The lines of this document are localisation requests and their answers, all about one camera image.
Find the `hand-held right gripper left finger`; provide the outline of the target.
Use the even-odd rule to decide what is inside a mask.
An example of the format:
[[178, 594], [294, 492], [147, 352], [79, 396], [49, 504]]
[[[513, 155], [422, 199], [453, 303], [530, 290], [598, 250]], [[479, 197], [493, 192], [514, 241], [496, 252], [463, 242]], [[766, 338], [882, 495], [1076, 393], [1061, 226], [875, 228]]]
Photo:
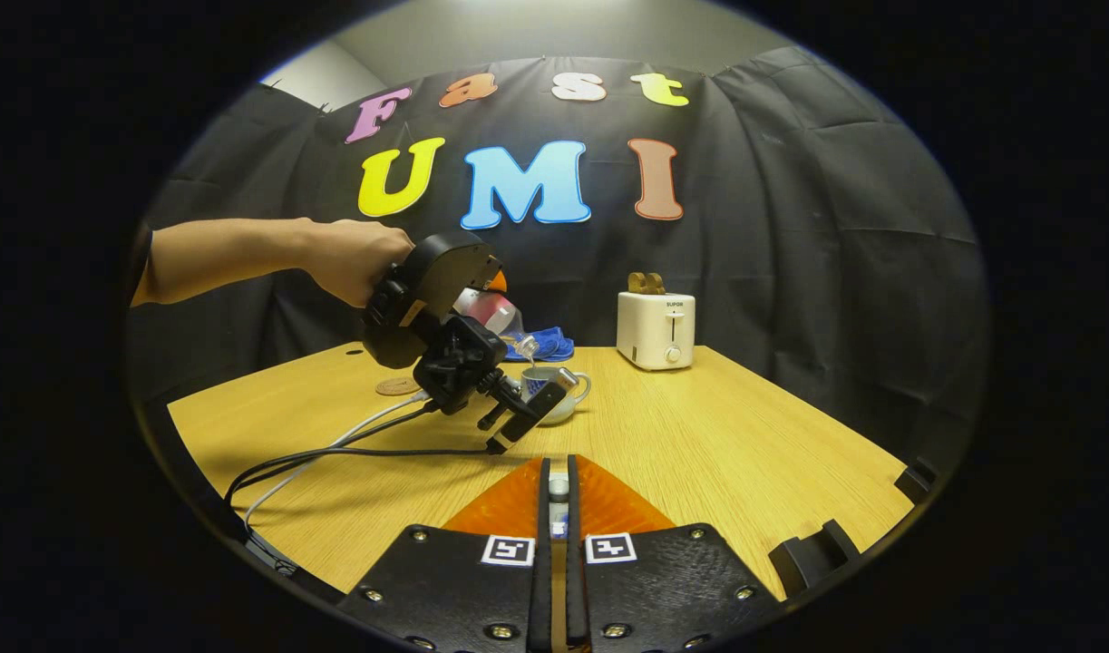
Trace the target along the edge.
[[442, 528], [406, 526], [340, 610], [416, 652], [549, 652], [549, 478], [530, 459]]

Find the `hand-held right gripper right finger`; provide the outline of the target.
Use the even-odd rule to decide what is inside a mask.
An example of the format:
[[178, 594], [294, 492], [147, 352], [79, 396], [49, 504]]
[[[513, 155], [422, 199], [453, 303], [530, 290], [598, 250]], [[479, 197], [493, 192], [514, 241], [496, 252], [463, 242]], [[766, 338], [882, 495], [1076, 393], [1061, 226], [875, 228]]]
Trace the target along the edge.
[[715, 526], [676, 526], [582, 455], [568, 458], [570, 647], [695, 652], [779, 615], [781, 602]]

